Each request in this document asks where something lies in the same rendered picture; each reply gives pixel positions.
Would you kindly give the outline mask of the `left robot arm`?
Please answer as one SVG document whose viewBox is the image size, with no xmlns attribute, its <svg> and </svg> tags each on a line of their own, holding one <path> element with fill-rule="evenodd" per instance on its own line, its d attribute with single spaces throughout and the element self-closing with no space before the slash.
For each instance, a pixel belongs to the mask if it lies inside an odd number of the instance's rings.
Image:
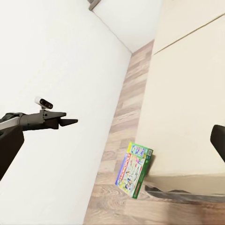
<svg viewBox="0 0 225 225">
<path fill-rule="evenodd" d="M 53 105 L 39 96 L 35 97 L 34 103 L 41 106 L 39 113 L 8 112 L 0 119 L 0 130 L 17 125 L 21 125 L 22 131 L 59 129 L 59 125 L 64 127 L 78 122 L 78 119 L 61 119 L 67 116 L 66 112 L 49 111 Z"/>
</svg>

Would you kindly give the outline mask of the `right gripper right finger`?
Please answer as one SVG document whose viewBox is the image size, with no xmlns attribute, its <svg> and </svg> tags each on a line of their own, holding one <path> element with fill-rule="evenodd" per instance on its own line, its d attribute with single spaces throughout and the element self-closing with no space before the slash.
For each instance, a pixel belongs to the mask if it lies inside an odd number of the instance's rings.
<svg viewBox="0 0 225 225">
<path fill-rule="evenodd" d="M 217 150 L 218 154 L 221 156 L 223 161 L 225 162 L 225 127 L 221 125 L 214 125 L 210 142 Z"/>
</svg>

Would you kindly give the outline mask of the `board game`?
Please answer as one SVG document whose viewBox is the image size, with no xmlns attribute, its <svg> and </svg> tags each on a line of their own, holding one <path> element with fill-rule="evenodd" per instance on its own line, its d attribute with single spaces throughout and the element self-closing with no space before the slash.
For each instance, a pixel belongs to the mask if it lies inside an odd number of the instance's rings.
<svg viewBox="0 0 225 225">
<path fill-rule="evenodd" d="M 133 199 L 137 199 L 153 150 L 130 143 L 115 185 Z"/>
</svg>

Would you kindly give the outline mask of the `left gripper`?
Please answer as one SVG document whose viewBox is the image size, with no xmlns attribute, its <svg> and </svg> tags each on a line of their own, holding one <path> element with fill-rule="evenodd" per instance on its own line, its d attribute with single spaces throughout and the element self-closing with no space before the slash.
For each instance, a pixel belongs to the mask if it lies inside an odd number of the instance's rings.
<svg viewBox="0 0 225 225">
<path fill-rule="evenodd" d="M 39 110 L 39 113 L 30 114 L 27 123 L 31 130 L 40 130 L 59 129 L 59 125 L 64 127 L 78 122 L 78 119 L 61 119 L 64 116 L 67 116 L 66 112 L 51 112 L 43 109 Z"/>
</svg>

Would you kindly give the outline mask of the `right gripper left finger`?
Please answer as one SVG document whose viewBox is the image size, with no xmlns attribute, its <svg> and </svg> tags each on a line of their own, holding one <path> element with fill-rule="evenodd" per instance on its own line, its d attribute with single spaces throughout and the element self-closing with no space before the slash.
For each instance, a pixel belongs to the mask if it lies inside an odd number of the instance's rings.
<svg viewBox="0 0 225 225">
<path fill-rule="evenodd" d="M 0 181 L 24 143 L 21 125 L 0 130 Z"/>
</svg>

